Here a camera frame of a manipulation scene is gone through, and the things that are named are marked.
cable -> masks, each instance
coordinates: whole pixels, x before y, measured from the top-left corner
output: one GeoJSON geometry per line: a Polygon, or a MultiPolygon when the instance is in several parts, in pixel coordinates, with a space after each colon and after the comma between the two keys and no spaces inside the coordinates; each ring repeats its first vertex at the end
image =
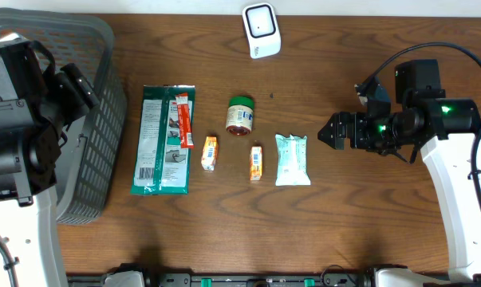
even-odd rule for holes
{"type": "Polygon", "coordinates": [[[15,274],[15,264],[17,260],[11,258],[8,249],[0,242],[0,254],[2,255],[2,259],[4,260],[4,269],[8,272],[8,276],[10,277],[10,285],[11,287],[18,287],[17,282],[17,274],[15,274]]]}
{"type": "MultiPolygon", "coordinates": [[[[447,43],[447,42],[429,42],[429,43],[414,45],[412,47],[409,47],[407,49],[404,49],[404,50],[394,54],[386,62],[384,62],[384,64],[382,64],[373,74],[371,74],[366,79],[366,81],[364,81],[364,83],[369,83],[383,68],[385,68],[390,62],[394,61],[394,59],[398,58],[399,56],[401,56],[405,53],[411,52],[415,49],[420,49],[420,48],[425,48],[425,47],[449,47],[449,48],[457,49],[460,52],[469,56],[481,68],[481,60],[476,55],[471,53],[471,51],[469,51],[468,49],[465,49],[462,46],[452,44],[452,43],[447,43]]],[[[475,135],[474,143],[472,144],[472,150],[471,150],[472,181],[474,182],[474,188],[475,188],[476,196],[478,198],[479,209],[481,210],[481,185],[479,183],[479,176],[478,176],[479,170],[478,170],[478,165],[477,165],[477,154],[478,154],[478,147],[479,147],[480,141],[481,141],[481,127],[479,128],[478,133],[475,135]]]]}
{"type": "Polygon", "coordinates": [[[329,267],[325,268],[325,270],[323,270],[323,272],[321,273],[320,275],[320,282],[322,285],[324,285],[325,287],[330,287],[329,285],[327,285],[324,281],[324,276],[328,273],[327,271],[329,271],[330,268],[332,267],[337,267],[341,270],[343,270],[343,273],[346,275],[346,277],[350,280],[350,282],[352,282],[355,286],[357,286],[357,281],[353,280],[350,275],[348,273],[346,273],[345,271],[345,268],[343,268],[342,266],[340,265],[337,265],[337,264],[332,264],[332,265],[329,265],[329,267]]]}

green package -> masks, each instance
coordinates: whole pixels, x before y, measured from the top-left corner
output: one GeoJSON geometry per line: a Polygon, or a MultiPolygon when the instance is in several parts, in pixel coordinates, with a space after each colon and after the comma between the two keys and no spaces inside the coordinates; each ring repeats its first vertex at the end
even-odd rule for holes
{"type": "Polygon", "coordinates": [[[133,195],[186,195],[191,150],[180,147],[175,96],[188,95],[194,116],[195,87],[144,86],[133,195]]]}

teal connector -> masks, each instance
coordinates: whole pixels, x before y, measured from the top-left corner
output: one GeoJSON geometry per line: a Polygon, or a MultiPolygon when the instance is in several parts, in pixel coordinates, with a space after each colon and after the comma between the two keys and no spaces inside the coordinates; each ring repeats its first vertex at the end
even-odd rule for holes
{"type": "Polygon", "coordinates": [[[311,286],[314,286],[314,280],[304,279],[304,287],[311,287],[311,286]]]}
{"type": "Polygon", "coordinates": [[[211,287],[211,279],[201,279],[201,287],[211,287]]]}

jar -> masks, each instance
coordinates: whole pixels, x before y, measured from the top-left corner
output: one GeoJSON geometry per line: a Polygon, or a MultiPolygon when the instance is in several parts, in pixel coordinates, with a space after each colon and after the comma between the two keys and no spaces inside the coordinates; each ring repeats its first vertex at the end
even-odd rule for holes
{"type": "Polygon", "coordinates": [[[246,96],[235,96],[227,109],[226,130],[232,135],[245,136],[253,130],[254,102],[246,96]]]}

wooden table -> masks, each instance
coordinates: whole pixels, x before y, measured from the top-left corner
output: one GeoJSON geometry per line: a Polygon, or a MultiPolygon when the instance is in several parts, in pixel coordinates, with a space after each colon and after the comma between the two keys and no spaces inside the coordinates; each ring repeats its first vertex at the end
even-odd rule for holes
{"type": "MultiPolygon", "coordinates": [[[[196,273],[313,273],[330,264],[379,263],[447,270],[439,205],[420,157],[406,165],[396,157],[334,151],[317,132],[334,112],[362,111],[353,84],[403,48],[452,41],[481,57],[481,19],[279,17],[280,54],[253,61],[239,16],[99,17],[116,34],[113,60],[129,98],[128,118],[103,216],[58,227],[68,273],[103,273],[130,261],[196,273]],[[189,195],[133,196],[143,85],[164,84],[196,85],[189,195]],[[254,131],[230,136],[228,101],[243,94],[256,101],[254,131]],[[214,133],[219,160],[206,172],[201,148],[214,133]],[[308,136],[310,187],[274,185],[276,133],[308,136]],[[265,171],[250,183],[254,144],[264,147],[265,171]]],[[[448,96],[473,97],[481,111],[481,71],[473,61],[430,48],[397,62],[417,58],[439,59],[448,96]]],[[[393,66],[380,79],[394,99],[393,66]]]]}

